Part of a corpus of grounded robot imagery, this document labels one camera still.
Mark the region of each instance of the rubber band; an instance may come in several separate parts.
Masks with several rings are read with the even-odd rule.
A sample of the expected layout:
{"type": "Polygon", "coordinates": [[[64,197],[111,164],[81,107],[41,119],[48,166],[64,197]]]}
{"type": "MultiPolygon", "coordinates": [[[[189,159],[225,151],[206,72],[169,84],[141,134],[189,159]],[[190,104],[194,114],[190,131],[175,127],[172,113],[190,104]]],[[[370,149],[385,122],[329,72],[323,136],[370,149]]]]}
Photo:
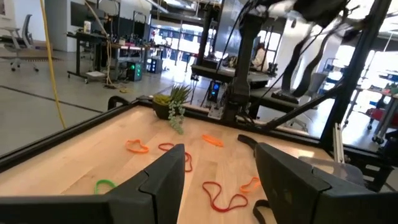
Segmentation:
{"type": "Polygon", "coordinates": [[[106,179],[99,180],[99,181],[97,181],[97,183],[95,183],[94,194],[98,194],[98,186],[101,185],[101,184],[106,184],[106,185],[108,185],[108,186],[110,186],[112,188],[117,187],[116,184],[114,182],[110,181],[110,180],[106,180],[106,179]]]}
{"type": "MultiPolygon", "coordinates": [[[[162,143],[162,144],[159,144],[158,146],[157,146],[160,150],[162,150],[162,151],[169,151],[171,148],[173,148],[174,147],[174,144],[173,143],[169,143],[169,142],[167,142],[167,143],[162,143]]],[[[191,156],[191,154],[189,154],[189,153],[187,153],[187,152],[185,152],[185,162],[188,162],[189,161],[189,169],[185,169],[185,172],[191,172],[193,169],[192,169],[192,156],[191,156]]]]}
{"type": "Polygon", "coordinates": [[[136,152],[136,153],[147,153],[147,152],[149,152],[149,147],[146,146],[146,145],[144,145],[143,143],[141,143],[141,140],[140,140],[140,139],[127,140],[127,141],[126,141],[126,149],[127,149],[128,151],[136,152]],[[131,145],[131,144],[134,144],[134,143],[139,143],[139,145],[140,145],[140,147],[141,147],[141,150],[137,150],[137,149],[131,148],[130,145],[131,145]]]}
{"type": "Polygon", "coordinates": [[[260,179],[258,177],[253,177],[248,184],[242,185],[239,189],[242,193],[249,193],[258,188],[261,185],[260,179]],[[250,185],[254,183],[253,187],[251,189],[248,189],[250,185]]]}
{"type": "Polygon", "coordinates": [[[202,134],[201,137],[203,138],[203,140],[205,140],[206,142],[208,142],[212,145],[215,145],[218,147],[224,147],[224,143],[221,140],[214,138],[213,136],[210,136],[208,134],[202,134]]]}
{"type": "Polygon", "coordinates": [[[221,190],[222,190],[221,185],[220,185],[219,183],[217,183],[217,182],[206,181],[206,182],[204,182],[204,183],[202,184],[201,187],[202,187],[203,190],[205,190],[205,192],[209,195],[209,198],[210,198],[210,205],[211,205],[212,209],[216,210],[217,212],[228,212],[228,211],[231,211],[232,209],[235,209],[235,208],[243,208],[243,207],[246,207],[246,206],[248,205],[248,203],[249,203],[249,202],[248,202],[248,199],[247,199],[244,195],[236,194],[236,195],[232,196],[231,200],[229,201],[229,205],[228,205],[227,208],[219,208],[219,207],[217,207],[217,206],[215,205],[215,201],[216,201],[217,197],[221,194],[221,190]],[[213,185],[216,185],[216,186],[218,186],[218,187],[220,188],[220,191],[216,194],[216,196],[215,196],[214,198],[211,198],[210,192],[209,192],[209,191],[206,189],[206,187],[205,187],[206,184],[213,184],[213,185]],[[243,198],[243,200],[245,201],[245,203],[244,203],[244,204],[241,204],[241,205],[235,205],[235,206],[232,206],[232,207],[231,207],[231,204],[232,204],[233,200],[234,200],[235,198],[238,198],[238,197],[243,198]]]}

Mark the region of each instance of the green rubber band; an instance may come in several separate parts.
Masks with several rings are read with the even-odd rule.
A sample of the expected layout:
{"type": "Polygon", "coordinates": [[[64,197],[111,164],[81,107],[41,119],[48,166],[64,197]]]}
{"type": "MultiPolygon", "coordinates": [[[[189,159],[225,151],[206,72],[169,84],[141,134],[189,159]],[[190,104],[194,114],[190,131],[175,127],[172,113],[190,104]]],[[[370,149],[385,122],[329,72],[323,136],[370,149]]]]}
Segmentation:
{"type": "Polygon", "coordinates": [[[117,187],[116,184],[115,184],[114,182],[110,181],[110,180],[105,180],[105,179],[99,180],[99,181],[97,181],[97,183],[95,184],[94,194],[98,194],[98,186],[101,185],[101,184],[106,184],[106,185],[108,185],[108,186],[110,186],[110,187],[112,187],[112,188],[117,187]]]}

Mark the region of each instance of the wooden table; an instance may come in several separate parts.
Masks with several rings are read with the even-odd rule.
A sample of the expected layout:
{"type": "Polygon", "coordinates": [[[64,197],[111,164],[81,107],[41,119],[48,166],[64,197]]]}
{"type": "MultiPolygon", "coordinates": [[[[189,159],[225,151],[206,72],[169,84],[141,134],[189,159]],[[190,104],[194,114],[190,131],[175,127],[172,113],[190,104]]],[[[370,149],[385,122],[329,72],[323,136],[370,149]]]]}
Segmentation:
{"type": "MultiPolygon", "coordinates": [[[[330,158],[319,149],[302,146],[237,129],[186,118],[184,135],[177,134],[167,121],[159,120],[152,109],[137,106],[54,148],[0,174],[0,195],[90,195],[95,183],[109,179],[123,183],[148,166],[164,152],[160,143],[184,143],[192,155],[193,171],[185,174],[178,223],[257,223],[252,215],[256,200],[266,198],[259,187],[246,194],[249,205],[228,213],[211,209],[204,181],[217,181],[223,191],[216,201],[227,207],[239,186],[257,176],[253,151],[236,138],[245,134],[266,142],[295,157],[330,158]],[[202,140],[202,134],[222,139],[224,148],[202,140]],[[150,151],[134,154],[126,150],[128,139],[141,139],[150,151]]],[[[275,223],[269,209],[261,210],[267,223],[275,223]]]]}

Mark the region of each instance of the potted plant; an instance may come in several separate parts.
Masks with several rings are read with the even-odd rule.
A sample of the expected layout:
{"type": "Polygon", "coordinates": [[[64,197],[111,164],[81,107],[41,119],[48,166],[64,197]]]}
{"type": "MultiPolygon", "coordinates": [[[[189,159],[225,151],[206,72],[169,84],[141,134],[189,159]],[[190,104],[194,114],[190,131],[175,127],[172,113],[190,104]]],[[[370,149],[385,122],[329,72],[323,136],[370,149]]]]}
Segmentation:
{"type": "Polygon", "coordinates": [[[156,115],[160,119],[169,120],[171,127],[179,134],[183,134],[181,127],[185,112],[183,104],[188,99],[190,92],[191,88],[189,86],[175,85],[170,92],[170,96],[162,94],[154,96],[152,107],[156,115]]]}

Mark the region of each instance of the person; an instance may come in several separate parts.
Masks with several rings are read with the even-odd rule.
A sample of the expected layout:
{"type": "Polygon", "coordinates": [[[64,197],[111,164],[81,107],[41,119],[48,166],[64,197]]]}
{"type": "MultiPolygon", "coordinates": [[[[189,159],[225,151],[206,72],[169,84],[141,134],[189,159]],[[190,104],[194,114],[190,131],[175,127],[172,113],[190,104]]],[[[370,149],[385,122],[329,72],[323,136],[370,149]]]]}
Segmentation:
{"type": "Polygon", "coordinates": [[[252,60],[252,67],[254,67],[259,72],[266,72],[268,70],[268,62],[267,59],[264,58],[266,56],[266,49],[264,47],[264,43],[258,43],[256,47],[256,56],[254,60],[252,60]]]}

